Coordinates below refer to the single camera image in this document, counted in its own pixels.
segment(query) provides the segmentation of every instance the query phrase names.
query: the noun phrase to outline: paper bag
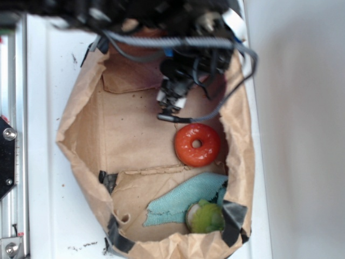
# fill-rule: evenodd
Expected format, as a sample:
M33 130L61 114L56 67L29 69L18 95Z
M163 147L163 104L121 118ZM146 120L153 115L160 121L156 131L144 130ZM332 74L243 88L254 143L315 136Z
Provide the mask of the paper bag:
M150 52L132 47L126 51ZM137 64L112 48L107 54L98 49L88 53L61 118L57 143L115 251L128 258L226 258L251 233L254 149L245 88L229 99L218 117L204 122L222 139L218 158L192 168L182 164L174 150L174 135L184 125L156 119L161 111L156 101L162 80L159 63ZM234 54L225 90L209 101L200 87L193 88L179 116L212 111L241 80L239 71ZM223 80L219 77L211 88ZM99 182L100 171L116 174L111 193ZM179 223L143 226L150 201L202 172L229 176L223 232L190 234Z

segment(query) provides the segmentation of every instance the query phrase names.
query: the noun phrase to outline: red ring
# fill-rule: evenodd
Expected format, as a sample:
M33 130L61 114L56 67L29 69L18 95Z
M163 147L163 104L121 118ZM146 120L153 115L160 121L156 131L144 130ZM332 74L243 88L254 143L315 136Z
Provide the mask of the red ring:
M201 142L201 147L193 147L195 140ZM189 124L176 133L176 154L188 166L202 167L209 165L216 159L219 150L220 138L217 132L205 124Z

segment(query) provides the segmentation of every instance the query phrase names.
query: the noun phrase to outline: green ball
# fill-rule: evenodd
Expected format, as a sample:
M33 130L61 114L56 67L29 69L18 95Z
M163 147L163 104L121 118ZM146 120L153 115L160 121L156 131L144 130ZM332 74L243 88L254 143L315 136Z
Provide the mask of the green ball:
M192 233L223 231L225 226L222 208L203 199L196 205L190 206L186 223Z

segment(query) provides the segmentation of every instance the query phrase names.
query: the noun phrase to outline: blue towel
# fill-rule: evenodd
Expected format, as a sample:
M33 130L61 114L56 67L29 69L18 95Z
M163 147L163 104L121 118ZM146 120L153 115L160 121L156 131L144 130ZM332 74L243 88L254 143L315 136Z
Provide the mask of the blue towel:
M215 173L198 174L180 184L167 194L150 202L144 227L170 222L184 223L185 215L190 205L200 199L211 201L215 199L218 205L223 205L227 181L226 175Z

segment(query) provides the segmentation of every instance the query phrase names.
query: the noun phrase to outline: bolt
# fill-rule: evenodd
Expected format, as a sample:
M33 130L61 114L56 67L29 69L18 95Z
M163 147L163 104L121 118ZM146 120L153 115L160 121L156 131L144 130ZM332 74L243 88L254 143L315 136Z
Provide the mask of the bolt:
M7 128L2 133L3 137L7 141L11 141L16 138L17 132L13 128Z
M14 256L18 253L18 245L14 244L14 243L9 243L7 246L6 246L6 253L9 255L9 256Z
M7 184L7 185L11 185L12 183L13 183L12 179L7 179L7 180L6 180L6 184Z

